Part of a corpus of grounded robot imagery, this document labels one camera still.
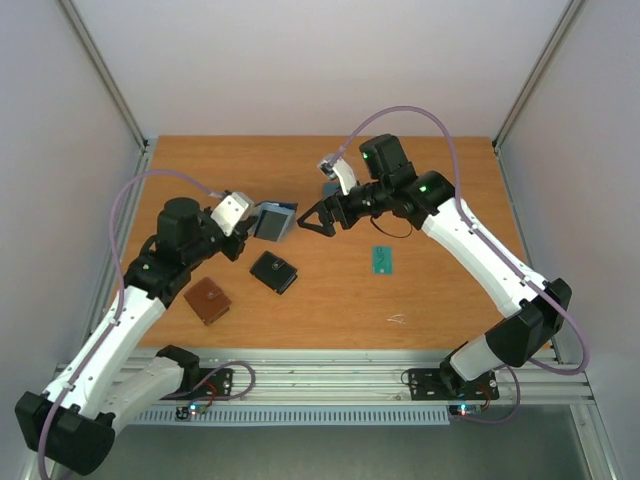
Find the dark blue card holder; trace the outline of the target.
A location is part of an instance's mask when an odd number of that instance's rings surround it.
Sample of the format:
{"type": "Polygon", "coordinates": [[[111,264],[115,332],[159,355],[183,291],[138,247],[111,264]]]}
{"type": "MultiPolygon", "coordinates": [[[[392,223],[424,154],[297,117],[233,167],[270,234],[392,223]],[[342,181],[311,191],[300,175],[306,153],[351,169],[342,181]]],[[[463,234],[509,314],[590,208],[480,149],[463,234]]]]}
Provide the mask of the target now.
{"type": "Polygon", "coordinates": [[[251,236],[271,241],[281,241],[293,228],[297,203],[264,201],[257,204],[253,217],[256,222],[250,228],[251,236]]]}

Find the green credit card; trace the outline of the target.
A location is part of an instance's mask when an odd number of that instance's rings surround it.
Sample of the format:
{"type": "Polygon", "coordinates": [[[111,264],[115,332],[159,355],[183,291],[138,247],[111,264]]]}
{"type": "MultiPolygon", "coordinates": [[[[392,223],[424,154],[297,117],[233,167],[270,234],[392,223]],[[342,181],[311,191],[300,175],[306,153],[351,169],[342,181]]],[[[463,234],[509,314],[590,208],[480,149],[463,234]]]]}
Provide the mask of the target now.
{"type": "Polygon", "coordinates": [[[372,248],[372,273],[392,275],[394,271],[393,250],[391,246],[376,245],[372,248]]]}

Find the black credit card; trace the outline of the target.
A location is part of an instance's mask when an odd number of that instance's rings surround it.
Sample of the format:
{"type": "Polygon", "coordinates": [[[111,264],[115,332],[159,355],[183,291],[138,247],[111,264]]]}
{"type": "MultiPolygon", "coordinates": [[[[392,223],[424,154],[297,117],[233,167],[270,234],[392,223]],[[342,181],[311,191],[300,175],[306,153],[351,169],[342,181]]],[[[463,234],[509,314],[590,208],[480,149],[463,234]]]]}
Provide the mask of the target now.
{"type": "Polygon", "coordinates": [[[264,210],[256,228],[256,236],[263,240],[277,242],[286,230],[289,214],[264,210]]]}

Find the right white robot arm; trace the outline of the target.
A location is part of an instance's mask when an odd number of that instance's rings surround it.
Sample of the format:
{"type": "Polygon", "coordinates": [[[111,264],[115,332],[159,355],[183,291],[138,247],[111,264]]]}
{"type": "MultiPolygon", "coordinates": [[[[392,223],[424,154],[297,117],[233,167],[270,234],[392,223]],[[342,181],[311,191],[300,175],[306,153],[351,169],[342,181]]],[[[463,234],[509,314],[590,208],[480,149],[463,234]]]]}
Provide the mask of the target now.
{"type": "Polygon", "coordinates": [[[339,188],[301,215],[299,227],[332,237],[337,226],[350,229],[390,212],[439,243],[480,284],[503,318],[441,362],[439,380],[449,397],[467,394],[490,370],[529,361],[562,328],[559,311],[571,299],[569,285],[547,281],[513,255],[441,173],[417,174],[398,137],[380,135],[359,150],[370,182],[360,183],[343,158],[326,156],[318,168],[339,188]]]}

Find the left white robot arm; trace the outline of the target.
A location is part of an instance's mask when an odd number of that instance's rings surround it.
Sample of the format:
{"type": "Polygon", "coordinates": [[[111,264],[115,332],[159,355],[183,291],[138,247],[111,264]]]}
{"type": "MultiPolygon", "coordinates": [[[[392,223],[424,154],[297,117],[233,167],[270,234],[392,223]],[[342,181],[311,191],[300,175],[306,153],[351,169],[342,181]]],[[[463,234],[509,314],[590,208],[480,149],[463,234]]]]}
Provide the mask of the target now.
{"type": "Polygon", "coordinates": [[[116,299],[80,352],[42,393],[25,392],[15,406],[40,475],[47,474],[48,460],[79,475],[94,472],[120,431],[159,400],[231,398],[229,389],[213,384],[229,373],[228,365],[201,371],[197,355],[172,345],[119,386],[113,381],[195,268],[218,253],[238,259],[256,221],[253,210],[253,201],[239,192],[215,208],[184,197],[165,203],[155,234],[129,265],[116,299]]]}

